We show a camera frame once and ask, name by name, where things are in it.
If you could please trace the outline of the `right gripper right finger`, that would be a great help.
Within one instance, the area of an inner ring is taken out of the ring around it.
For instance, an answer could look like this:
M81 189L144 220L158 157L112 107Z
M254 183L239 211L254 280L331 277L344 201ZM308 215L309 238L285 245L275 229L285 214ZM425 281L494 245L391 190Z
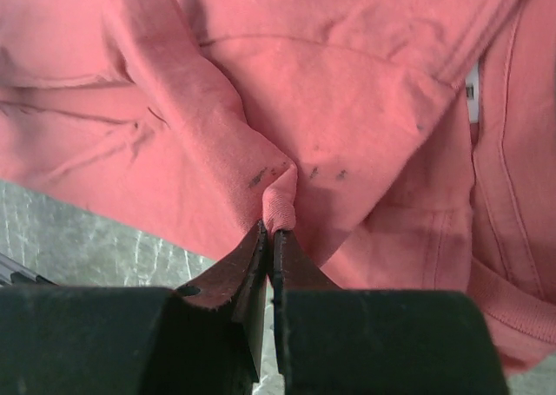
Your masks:
M463 293L345 290L274 237L278 369L288 394L505 394L499 356Z

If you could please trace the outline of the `red t-shirt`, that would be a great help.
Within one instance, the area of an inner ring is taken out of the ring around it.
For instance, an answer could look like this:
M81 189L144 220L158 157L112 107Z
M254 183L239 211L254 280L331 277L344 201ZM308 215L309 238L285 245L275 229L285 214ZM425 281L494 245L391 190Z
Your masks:
M555 351L555 0L1 0L1 176L462 291L523 372Z

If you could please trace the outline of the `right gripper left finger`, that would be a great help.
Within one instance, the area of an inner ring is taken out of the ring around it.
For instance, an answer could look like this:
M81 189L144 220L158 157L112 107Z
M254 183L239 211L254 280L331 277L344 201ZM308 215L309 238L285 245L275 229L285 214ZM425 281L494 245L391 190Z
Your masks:
M176 289L61 286L3 257L2 393L251 393L267 257L261 223Z

